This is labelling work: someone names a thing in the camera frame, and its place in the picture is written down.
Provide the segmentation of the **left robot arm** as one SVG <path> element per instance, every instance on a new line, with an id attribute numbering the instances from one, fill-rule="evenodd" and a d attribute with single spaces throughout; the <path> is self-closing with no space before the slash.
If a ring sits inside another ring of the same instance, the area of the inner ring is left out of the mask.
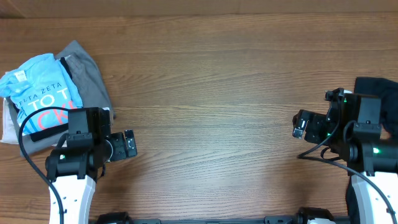
<path id="1" fill-rule="evenodd" d="M 45 161 L 50 191 L 50 224 L 88 223 L 96 183 L 108 162 L 137 156 L 134 132 L 111 132 L 105 108 L 68 112 L 68 131 Z"/>

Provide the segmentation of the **black garment at right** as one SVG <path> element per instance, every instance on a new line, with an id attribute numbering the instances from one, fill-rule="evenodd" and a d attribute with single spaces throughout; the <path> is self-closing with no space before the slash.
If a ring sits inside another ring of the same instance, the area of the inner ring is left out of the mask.
<path id="1" fill-rule="evenodd" d="M 363 163 L 372 170 L 363 170 L 364 176 L 378 187 L 397 215 L 397 83 L 385 78 L 358 77 L 354 92 L 380 99 L 379 120 L 390 134 L 363 147 Z M 346 204 L 351 223 L 392 223 L 391 213 L 377 190 L 357 175 L 352 175 L 346 191 Z"/>

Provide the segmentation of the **black folded garment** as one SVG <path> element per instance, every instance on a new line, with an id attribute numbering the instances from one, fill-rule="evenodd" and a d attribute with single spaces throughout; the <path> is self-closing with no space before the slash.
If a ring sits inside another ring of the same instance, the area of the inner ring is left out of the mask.
<path id="1" fill-rule="evenodd" d="M 34 141 L 47 138 L 66 130 L 68 115 L 57 109 L 39 112 L 28 120 L 23 128 L 23 135 L 30 135 Z"/>

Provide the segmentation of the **light blue printed t-shirt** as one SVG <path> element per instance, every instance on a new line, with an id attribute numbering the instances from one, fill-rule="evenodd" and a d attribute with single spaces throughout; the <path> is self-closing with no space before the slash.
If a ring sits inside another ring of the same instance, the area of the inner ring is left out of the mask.
<path id="1" fill-rule="evenodd" d="M 1 97 L 9 97 L 19 110 L 18 125 L 46 107 L 76 109 L 83 106 L 78 88 L 53 54 L 30 58 L 1 78 Z"/>

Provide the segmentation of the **grey folded garment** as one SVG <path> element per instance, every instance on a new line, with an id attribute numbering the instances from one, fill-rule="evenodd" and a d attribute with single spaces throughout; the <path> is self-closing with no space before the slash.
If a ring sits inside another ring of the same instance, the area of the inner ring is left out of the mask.
<path id="1" fill-rule="evenodd" d="M 83 106 L 109 108 L 111 110 L 111 119 L 115 119 L 116 112 L 112 106 L 101 72 L 87 51 L 74 40 L 58 53 L 55 58 L 65 59 L 72 81 L 76 85 L 83 101 Z M 18 134 L 20 126 L 17 124 L 17 108 L 9 98 L 6 98 L 6 100 L 9 103 L 16 134 Z"/>

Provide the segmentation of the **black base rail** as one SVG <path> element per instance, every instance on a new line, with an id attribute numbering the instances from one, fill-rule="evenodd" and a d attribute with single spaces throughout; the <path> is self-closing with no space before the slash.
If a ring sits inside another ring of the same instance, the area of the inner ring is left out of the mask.
<path id="1" fill-rule="evenodd" d="M 296 223 L 336 223 L 350 224 L 349 217 L 334 217 L 328 210 L 313 207 L 300 208 L 295 215 L 268 215 L 264 218 L 233 219 L 194 219 L 194 220 L 161 220 L 159 218 L 132 218 L 128 212 L 116 212 L 100 215 L 89 224 L 296 224 Z"/>

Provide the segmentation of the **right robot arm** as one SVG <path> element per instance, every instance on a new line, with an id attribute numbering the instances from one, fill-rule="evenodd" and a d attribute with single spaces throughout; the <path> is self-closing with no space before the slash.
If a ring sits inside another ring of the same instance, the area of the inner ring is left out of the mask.
<path id="1" fill-rule="evenodd" d="M 299 154 L 347 171 L 350 223 L 397 223 L 397 141 L 381 138 L 381 100 L 337 88 L 327 114 L 300 110 L 292 135 L 312 143 Z"/>

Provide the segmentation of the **white folded garment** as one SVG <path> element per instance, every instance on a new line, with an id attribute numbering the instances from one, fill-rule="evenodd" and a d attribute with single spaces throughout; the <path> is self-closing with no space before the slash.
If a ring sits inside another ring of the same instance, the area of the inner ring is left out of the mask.
<path id="1" fill-rule="evenodd" d="M 17 134 L 12 122 L 9 103 L 3 99 L 2 114 L 2 138 L 1 142 L 6 144 L 18 144 Z"/>

